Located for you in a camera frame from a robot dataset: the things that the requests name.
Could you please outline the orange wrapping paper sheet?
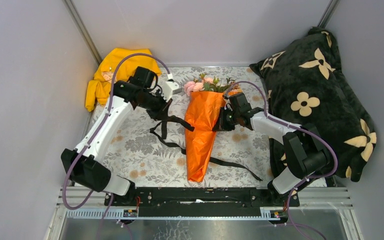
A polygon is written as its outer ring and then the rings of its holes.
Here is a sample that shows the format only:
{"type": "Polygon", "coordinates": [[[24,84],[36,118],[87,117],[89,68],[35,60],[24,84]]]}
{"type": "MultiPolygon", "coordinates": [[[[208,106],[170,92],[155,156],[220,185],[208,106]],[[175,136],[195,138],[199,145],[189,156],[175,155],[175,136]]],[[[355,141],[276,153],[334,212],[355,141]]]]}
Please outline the orange wrapping paper sheet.
{"type": "Polygon", "coordinates": [[[193,131],[185,130],[187,180],[202,182],[210,162],[216,132],[213,131],[220,108],[226,105],[222,93],[197,91],[190,94],[184,120],[193,131]]]}

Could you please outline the pink fake flower stem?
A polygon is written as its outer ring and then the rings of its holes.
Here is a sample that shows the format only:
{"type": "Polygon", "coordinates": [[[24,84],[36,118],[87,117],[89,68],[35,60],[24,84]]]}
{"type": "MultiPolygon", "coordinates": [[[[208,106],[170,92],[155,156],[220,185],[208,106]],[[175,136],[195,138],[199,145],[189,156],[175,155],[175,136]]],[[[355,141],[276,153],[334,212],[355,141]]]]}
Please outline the pink fake flower stem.
{"type": "Polygon", "coordinates": [[[202,81],[188,81],[183,87],[183,90],[188,97],[191,96],[191,93],[200,92],[203,89],[204,89],[204,82],[202,81]]]}

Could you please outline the pink fake flower bunch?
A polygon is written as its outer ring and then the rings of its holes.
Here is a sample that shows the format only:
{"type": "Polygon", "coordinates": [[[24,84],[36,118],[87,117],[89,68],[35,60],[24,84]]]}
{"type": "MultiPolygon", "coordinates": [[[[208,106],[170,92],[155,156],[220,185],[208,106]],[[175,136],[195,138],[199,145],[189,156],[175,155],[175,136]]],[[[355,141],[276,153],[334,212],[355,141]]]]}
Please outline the pink fake flower bunch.
{"type": "Polygon", "coordinates": [[[236,80],[232,77],[226,78],[222,81],[220,78],[213,76],[210,77],[206,73],[200,73],[198,78],[194,80],[193,92],[215,92],[224,93],[226,92],[236,80]]]}

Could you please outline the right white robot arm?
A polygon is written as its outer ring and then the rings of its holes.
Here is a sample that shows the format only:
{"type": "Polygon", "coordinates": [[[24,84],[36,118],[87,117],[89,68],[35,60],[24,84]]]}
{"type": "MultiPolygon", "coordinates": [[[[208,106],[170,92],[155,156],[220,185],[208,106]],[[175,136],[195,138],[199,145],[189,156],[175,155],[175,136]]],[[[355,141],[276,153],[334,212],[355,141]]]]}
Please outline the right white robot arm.
{"type": "Polygon", "coordinates": [[[241,92],[223,94],[228,107],[222,107],[213,127],[214,131],[232,131],[236,125],[272,137],[284,149],[286,168],[268,184],[267,201],[273,206],[287,199],[287,192],[295,191],[315,173],[331,168],[334,172],[338,158],[333,148],[323,140],[313,124],[299,125],[269,114],[261,107],[251,107],[241,92]]]}

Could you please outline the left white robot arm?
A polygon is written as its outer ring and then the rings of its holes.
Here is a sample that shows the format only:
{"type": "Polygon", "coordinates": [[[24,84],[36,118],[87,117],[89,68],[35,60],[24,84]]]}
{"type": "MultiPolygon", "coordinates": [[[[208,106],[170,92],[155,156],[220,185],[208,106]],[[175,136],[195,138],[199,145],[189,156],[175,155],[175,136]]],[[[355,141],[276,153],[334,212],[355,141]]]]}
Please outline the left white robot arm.
{"type": "Polygon", "coordinates": [[[171,72],[167,80],[156,82],[154,92],[152,77],[156,74],[138,67],[128,81],[113,84],[113,95],[107,101],[98,120],[73,150],[64,149],[61,161],[69,180],[95,192],[116,194],[124,206],[132,204],[135,192],[131,182],[103,165],[110,146],[122,123],[139,107],[148,111],[154,120],[164,120],[173,94],[180,89],[171,72]]]}

